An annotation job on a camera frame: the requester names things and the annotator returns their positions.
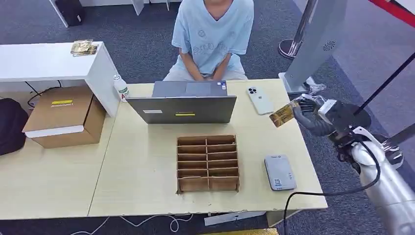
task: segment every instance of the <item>white shorts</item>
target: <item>white shorts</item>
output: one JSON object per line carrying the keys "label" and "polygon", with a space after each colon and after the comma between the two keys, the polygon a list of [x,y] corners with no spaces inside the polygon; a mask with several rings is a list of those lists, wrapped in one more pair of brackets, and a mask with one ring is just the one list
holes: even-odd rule
{"label": "white shorts", "polygon": [[[207,80],[212,80],[212,75],[204,76]],[[242,71],[226,70],[223,74],[222,80],[248,80],[245,73]],[[192,75],[187,70],[171,69],[163,81],[194,81]]]}

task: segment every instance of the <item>power bank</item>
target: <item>power bank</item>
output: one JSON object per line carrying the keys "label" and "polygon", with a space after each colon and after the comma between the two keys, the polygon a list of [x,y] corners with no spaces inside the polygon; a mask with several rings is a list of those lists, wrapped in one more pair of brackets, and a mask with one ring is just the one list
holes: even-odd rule
{"label": "power bank", "polygon": [[267,156],[265,168],[272,190],[280,191],[297,187],[287,156],[283,154]]}

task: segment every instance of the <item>cardboard compartment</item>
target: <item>cardboard compartment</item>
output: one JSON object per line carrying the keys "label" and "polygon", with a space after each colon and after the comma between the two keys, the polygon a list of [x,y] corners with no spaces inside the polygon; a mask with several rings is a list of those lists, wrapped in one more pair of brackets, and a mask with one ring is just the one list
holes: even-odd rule
{"label": "cardboard compartment", "polygon": [[208,178],[179,179],[179,191],[206,191],[209,190]]}
{"label": "cardboard compartment", "polygon": [[177,138],[177,193],[239,189],[236,136]]}
{"label": "cardboard compartment", "polygon": [[177,154],[177,161],[206,161],[206,154],[179,153]]}
{"label": "cardboard compartment", "polygon": [[206,161],[199,162],[177,162],[177,169],[206,169]]}
{"label": "cardboard compartment", "polygon": [[209,176],[239,176],[239,169],[237,167],[209,169]]}
{"label": "cardboard compartment", "polygon": [[233,144],[235,136],[208,136],[206,137],[207,145]]}
{"label": "cardboard compartment", "polygon": [[206,154],[206,146],[196,145],[196,146],[177,146],[177,153],[203,153]]}
{"label": "cardboard compartment", "polygon": [[214,160],[207,162],[208,169],[238,167],[238,160]]}
{"label": "cardboard compartment", "polygon": [[188,178],[188,177],[207,177],[208,170],[206,169],[178,169],[177,177],[178,178]]}
{"label": "cardboard compartment", "polygon": [[206,145],[206,137],[179,137],[177,146],[183,145]]}
{"label": "cardboard compartment", "polygon": [[208,145],[208,153],[222,153],[222,152],[235,152],[236,144],[220,144],[220,145]]}
{"label": "cardboard compartment", "polygon": [[226,160],[226,159],[238,159],[238,155],[235,152],[222,152],[222,153],[209,153],[207,154],[207,160]]}
{"label": "cardboard compartment", "polygon": [[239,186],[238,177],[209,177],[210,190],[237,190]]}

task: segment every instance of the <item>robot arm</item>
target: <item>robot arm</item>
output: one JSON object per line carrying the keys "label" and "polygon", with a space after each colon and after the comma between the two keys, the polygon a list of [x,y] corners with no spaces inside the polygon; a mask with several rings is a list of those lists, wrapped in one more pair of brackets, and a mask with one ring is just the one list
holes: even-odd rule
{"label": "robot arm", "polygon": [[366,189],[370,201],[391,235],[415,234],[415,193],[390,163],[385,151],[387,140],[381,144],[369,131],[354,127],[352,112],[343,109],[336,100],[325,100],[321,96],[302,95],[300,99],[316,103],[316,120],[311,121],[301,109],[293,108],[296,120],[313,134],[328,136],[339,150],[339,160],[348,162],[359,173],[363,186],[375,180],[377,170],[368,150],[359,143],[363,140],[379,162],[380,178]]}

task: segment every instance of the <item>light blue t-shirt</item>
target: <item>light blue t-shirt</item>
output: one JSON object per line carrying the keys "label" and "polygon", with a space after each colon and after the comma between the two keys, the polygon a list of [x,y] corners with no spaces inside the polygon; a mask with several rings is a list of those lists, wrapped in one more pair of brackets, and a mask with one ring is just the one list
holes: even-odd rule
{"label": "light blue t-shirt", "polygon": [[[246,53],[252,24],[253,0],[233,0],[228,11],[217,21],[203,0],[183,0],[174,25],[171,44],[190,53],[200,73],[213,74],[228,53],[228,70],[242,71],[238,55]],[[186,70],[180,55],[172,69]]]}

